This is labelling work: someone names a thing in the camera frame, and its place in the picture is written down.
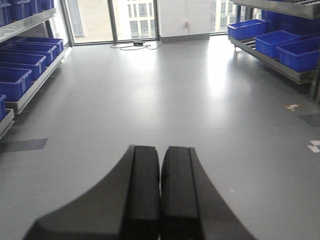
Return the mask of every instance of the roller conveyor shelf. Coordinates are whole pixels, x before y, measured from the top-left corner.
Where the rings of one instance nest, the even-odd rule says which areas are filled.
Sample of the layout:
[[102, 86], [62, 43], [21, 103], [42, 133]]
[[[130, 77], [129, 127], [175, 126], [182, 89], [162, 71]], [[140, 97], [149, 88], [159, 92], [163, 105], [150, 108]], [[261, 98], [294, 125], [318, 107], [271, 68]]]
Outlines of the roller conveyor shelf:
[[234, 4], [306, 19], [320, 18], [320, 0], [233, 0]]

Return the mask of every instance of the stainless steel shelving rack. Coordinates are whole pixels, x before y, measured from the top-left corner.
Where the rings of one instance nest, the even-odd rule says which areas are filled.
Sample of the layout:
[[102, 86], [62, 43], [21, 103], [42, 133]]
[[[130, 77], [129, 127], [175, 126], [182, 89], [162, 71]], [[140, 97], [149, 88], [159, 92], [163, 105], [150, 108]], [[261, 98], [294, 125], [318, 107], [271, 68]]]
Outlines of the stainless steel shelving rack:
[[[50, 18], [54, 17], [56, 14], [56, 9], [52, 8], [41, 13], [32, 15], [30, 17], [24, 18], [22, 20], [13, 22], [11, 24], [0, 27], [0, 43], [8, 40], [28, 29], [33, 28], [34, 26], [41, 24]], [[45, 72], [32, 84], [29, 90], [22, 96], [22, 98], [17, 102], [6, 101], [5, 105], [7, 115], [0, 122], [0, 139], [8, 131], [8, 129], [14, 123], [14, 113], [20, 114], [21, 111], [25, 108], [28, 102], [32, 97], [38, 92], [40, 87], [46, 82], [51, 73], [58, 67], [61, 63], [61, 60], [65, 56], [66, 49], [60, 53], [60, 55], [53, 61], [53, 63], [47, 67]]]
[[[233, 0], [234, 4], [238, 5], [238, 13], [241, 10], [241, 6], [249, 8], [257, 8], [262, 10], [268, 10], [272, 12], [288, 14], [292, 16], [318, 19], [320, 18], [320, 0], [287, 0], [287, 1], [272, 1], [272, 0]], [[229, 40], [235, 47], [239, 47], [245, 52], [251, 54], [257, 59], [263, 61], [271, 68], [282, 73], [297, 84], [312, 83], [310, 89], [310, 95], [316, 97], [318, 103], [320, 103], [320, 87], [319, 87], [319, 70], [296, 72], [291, 68], [281, 64], [276, 58], [270, 58], [256, 50], [256, 43], [253, 38], [236, 40], [229, 37]]]

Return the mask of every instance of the white tape mark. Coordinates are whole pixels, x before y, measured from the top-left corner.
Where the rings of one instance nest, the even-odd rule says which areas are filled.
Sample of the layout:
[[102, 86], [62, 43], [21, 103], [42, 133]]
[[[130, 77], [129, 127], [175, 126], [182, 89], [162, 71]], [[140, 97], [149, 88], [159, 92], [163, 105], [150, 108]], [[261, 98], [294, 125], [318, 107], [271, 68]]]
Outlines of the white tape mark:
[[320, 146], [320, 140], [312, 140], [310, 141], [313, 145]]
[[320, 153], [320, 149], [315, 145], [308, 145], [308, 148], [310, 148], [314, 153]]

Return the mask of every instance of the gray floor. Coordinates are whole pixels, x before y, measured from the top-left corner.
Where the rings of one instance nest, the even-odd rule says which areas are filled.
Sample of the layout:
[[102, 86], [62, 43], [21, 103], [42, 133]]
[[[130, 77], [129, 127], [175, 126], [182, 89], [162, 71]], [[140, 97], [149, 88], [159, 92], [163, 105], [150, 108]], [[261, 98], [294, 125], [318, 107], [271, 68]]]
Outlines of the gray floor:
[[226, 36], [153, 51], [74, 47], [0, 141], [0, 239], [22, 239], [134, 144], [161, 160], [168, 146], [195, 147], [258, 240], [318, 240], [320, 153], [307, 145], [320, 128], [299, 117], [318, 114], [308, 86]]

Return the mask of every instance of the electrical outlet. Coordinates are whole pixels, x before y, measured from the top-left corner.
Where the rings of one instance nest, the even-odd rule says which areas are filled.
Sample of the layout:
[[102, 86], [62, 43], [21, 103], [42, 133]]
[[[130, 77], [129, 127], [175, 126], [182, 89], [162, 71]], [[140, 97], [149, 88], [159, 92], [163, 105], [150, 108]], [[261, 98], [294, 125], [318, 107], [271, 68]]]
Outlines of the electrical outlet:
[[184, 21], [183, 21], [183, 26], [184, 26], [185, 28], [188, 28], [188, 27], [190, 26], [189, 21], [188, 21], [188, 20], [184, 20]]

